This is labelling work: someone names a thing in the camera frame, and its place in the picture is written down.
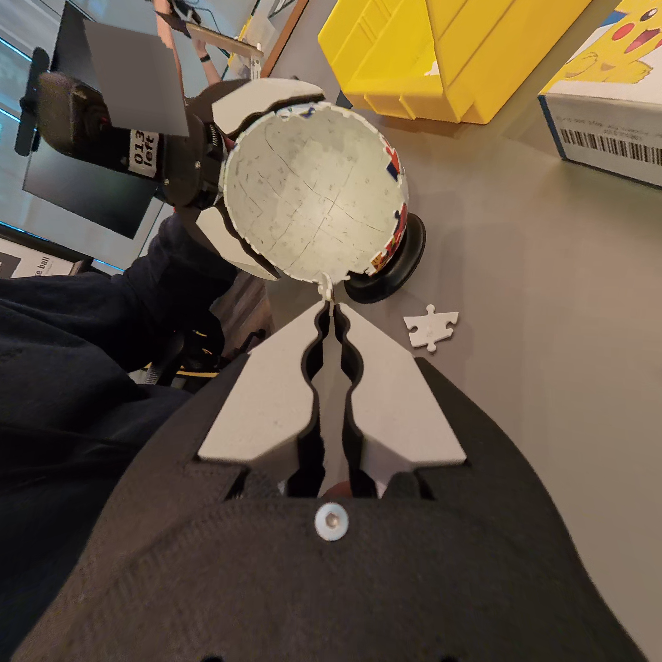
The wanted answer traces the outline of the blue puzzle box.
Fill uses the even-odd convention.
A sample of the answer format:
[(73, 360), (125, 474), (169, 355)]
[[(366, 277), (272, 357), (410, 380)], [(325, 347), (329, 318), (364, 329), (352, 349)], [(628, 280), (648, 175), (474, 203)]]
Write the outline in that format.
[(562, 160), (660, 189), (661, 2), (620, 2), (538, 100)]

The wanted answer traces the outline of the black round ball stand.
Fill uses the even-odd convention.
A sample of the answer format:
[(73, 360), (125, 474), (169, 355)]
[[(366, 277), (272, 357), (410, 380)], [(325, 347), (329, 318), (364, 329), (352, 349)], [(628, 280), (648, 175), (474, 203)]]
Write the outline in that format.
[(384, 269), (372, 276), (350, 272), (350, 278), (344, 282), (345, 292), (360, 304), (385, 300), (409, 280), (421, 261), (425, 246), (425, 225), (419, 216), (410, 213), (401, 243)]

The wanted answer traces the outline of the yellow plastic tray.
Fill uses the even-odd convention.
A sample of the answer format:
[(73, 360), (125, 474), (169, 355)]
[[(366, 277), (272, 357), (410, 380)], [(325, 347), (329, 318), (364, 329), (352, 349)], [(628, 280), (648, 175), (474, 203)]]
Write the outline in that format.
[(485, 125), (589, 4), (338, 1), (318, 41), (355, 108)]

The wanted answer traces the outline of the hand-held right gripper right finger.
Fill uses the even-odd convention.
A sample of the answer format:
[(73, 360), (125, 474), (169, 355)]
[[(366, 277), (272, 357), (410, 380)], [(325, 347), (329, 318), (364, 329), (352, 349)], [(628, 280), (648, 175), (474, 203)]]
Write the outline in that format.
[(457, 466), (467, 455), (413, 355), (347, 304), (334, 308), (345, 396), (342, 447), (355, 497), (399, 473)]

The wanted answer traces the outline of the brown wooden board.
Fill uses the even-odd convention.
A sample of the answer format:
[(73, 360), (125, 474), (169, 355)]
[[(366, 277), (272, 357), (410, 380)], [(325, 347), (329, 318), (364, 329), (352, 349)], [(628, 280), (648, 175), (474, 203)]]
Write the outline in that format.
[(276, 28), (275, 41), (268, 46), (261, 64), (261, 77), (271, 75), (287, 42), (307, 8), (309, 1), (276, 1), (268, 15), (268, 21)]

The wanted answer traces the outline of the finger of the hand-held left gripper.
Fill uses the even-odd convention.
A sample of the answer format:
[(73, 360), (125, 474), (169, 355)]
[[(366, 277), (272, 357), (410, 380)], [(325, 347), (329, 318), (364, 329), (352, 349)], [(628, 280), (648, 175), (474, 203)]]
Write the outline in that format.
[(258, 120), (314, 114), (324, 91), (299, 79), (236, 79), (211, 86), (211, 148), (224, 148)]
[(281, 278), (275, 267), (240, 238), (222, 205), (201, 211), (196, 224), (220, 256), (237, 269), (266, 281)]

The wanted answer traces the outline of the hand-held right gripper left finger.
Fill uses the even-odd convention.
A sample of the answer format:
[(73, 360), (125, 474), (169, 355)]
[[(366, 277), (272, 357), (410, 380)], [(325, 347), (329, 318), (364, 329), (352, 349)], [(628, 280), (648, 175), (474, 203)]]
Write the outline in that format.
[(198, 451), (207, 462), (243, 465), (315, 498), (325, 478), (319, 393), (330, 302), (322, 300), (249, 352)]

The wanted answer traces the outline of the colourful puzzle ball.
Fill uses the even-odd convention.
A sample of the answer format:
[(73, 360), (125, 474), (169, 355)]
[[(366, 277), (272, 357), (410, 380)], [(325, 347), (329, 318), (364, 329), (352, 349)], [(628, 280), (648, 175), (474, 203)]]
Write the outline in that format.
[(397, 151), (335, 104), (265, 114), (237, 137), (223, 175), (236, 232), (296, 280), (374, 276), (406, 232), (409, 185)]

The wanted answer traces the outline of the white printed sign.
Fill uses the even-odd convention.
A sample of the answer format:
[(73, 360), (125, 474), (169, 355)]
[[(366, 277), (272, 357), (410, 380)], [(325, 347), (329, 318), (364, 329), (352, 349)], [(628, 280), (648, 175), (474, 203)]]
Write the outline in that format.
[(1, 238), (2, 279), (75, 275), (86, 268), (88, 262), (60, 258), (44, 250)]

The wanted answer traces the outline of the person's left forearm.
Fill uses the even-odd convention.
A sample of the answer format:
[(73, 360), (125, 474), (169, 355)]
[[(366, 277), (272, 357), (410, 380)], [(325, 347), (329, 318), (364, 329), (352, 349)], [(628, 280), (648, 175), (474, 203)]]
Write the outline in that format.
[(145, 256), (113, 277), (119, 305), (116, 362), (128, 372), (155, 358), (166, 332), (191, 327), (234, 283), (238, 270), (201, 244), (175, 212)]

